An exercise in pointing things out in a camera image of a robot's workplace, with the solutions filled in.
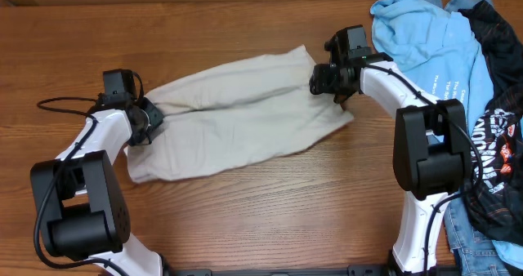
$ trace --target fabric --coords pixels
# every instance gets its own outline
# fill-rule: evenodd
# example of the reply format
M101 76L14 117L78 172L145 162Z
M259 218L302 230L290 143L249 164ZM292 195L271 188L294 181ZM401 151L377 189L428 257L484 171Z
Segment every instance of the fabric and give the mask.
M296 153L350 122L331 95L313 96L315 62L301 46L220 65L150 91L166 116L152 145L128 149L140 183L208 176Z
M518 269L518 268L514 267L513 265L509 265L508 263L505 263L505 267L507 268L510 276L523 276L522 269Z
M478 2L483 0L450 0L445 6L445 10L448 12L459 11L459 9L472 9ZM488 4L493 6L492 0L485 0Z
M519 273L523 274L523 271L521 271L523 269L523 247L514 243L500 242L498 240L493 240L492 243L494 247L496 247L499 258L515 269L519 269Z
M461 12L470 20L476 39L481 43L494 83L494 98L499 98L509 87L523 83L523 46L511 25L487 1ZM521 244L493 242L503 261L523 269Z
M510 260L521 247L503 247L500 241L523 245L523 83L510 87L498 99L489 102L485 114L478 119L472 140L480 151L484 173L482 182L472 194L464 197L471 224L488 237ZM476 157L472 165L477 174ZM465 190L472 188L465 181ZM516 261L508 261L518 267Z
M450 201L444 216L449 246L462 276L508 276L509 272L499 259L492 240L472 228L463 201Z
M460 100L472 133L493 85L468 19L424 0L379 0L370 12L376 50L391 56L424 91Z

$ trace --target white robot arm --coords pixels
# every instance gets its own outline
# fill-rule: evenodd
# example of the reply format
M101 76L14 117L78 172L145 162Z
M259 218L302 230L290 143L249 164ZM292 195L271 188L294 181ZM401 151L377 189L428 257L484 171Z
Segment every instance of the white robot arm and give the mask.
M130 276L170 276L173 273L165 259L131 233L112 167L123 145L146 146L145 140L150 142L150 134L163 121L162 113L143 97L143 87L137 95L133 76L140 80L130 70L104 72L105 94L90 109L92 117L86 118L73 144L56 159L31 169L34 200L37 209L42 207L48 185L60 176L39 218L42 240L51 256L67 256L74 262L104 259ZM67 167L59 173L56 169L62 163ZM88 195L89 203L63 206L62 200L80 195ZM122 273L101 262L93 264L112 275Z
M417 91L420 91L426 98L436 103L439 99L436 96L429 95L416 84L411 82L398 69L393 61L380 61L373 63L374 66L390 69L393 72L405 78ZM409 106L424 107L427 106L423 101L416 97L410 89L407 88L397 78L381 70L363 68L360 76L361 91L376 100L387 113L395 118L396 110ZM427 132L429 140L435 140L431 131ZM400 235L392 248L392 255L400 269L405 272L417 273L423 271L423 244L425 233L427 232L428 220L431 216L433 207L447 198L447 193L428 195L425 199L419 200L414 197L412 192L405 192L405 201L403 205L403 214L401 216ZM433 227L431 228L429 239L429 257L428 268L436 265L436 244L440 233L441 222L446 203L441 211L436 214Z
M331 52L331 60L315 66L312 94L333 93L336 102L340 95L348 98L359 92L376 100L396 119L393 163L396 179L405 190L405 202L389 268L396 275L424 271L425 239L430 232L430 269L436 266L436 244L448 203L441 205L432 226L429 218L434 207L468 178L471 165L469 145L439 112L444 111L446 118L465 128L463 106L457 100L438 102L436 96L408 80L391 57L372 54L361 25L338 31L325 43L325 50ZM436 102L440 109L433 108Z

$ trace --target wood grain surface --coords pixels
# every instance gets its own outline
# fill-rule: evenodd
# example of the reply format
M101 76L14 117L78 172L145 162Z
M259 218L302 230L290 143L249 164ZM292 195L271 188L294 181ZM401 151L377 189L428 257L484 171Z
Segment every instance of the wood grain surface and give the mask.
M522 31L523 2L495 2ZM83 127L82 118L38 110L37 101L96 97L103 91L102 71L116 68L137 71L148 91L301 44L317 62L326 61L324 41L337 30L363 24L370 39L372 3L0 8L0 275L100 272L51 270L34 253L29 169L54 158ZM355 121L311 149L211 177L135 185L121 154L114 167L132 232L176 269L384 263L403 205L391 166L394 123L366 96L353 97L348 107ZM443 231L437 258L452 262Z

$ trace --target denim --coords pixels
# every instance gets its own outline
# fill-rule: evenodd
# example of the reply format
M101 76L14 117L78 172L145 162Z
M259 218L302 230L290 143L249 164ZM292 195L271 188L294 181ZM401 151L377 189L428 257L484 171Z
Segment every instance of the denim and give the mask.
M461 198L449 203L444 216L447 239L462 276L509 276L492 240L475 230L468 222Z

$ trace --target white cloth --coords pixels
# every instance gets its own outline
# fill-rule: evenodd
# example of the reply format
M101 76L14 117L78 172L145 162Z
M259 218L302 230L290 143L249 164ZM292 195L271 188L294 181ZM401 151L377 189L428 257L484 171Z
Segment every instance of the white cloth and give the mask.
M350 122L332 95L313 96L305 47L217 66L146 96L163 112L152 145L130 147L132 180L208 176L296 153Z

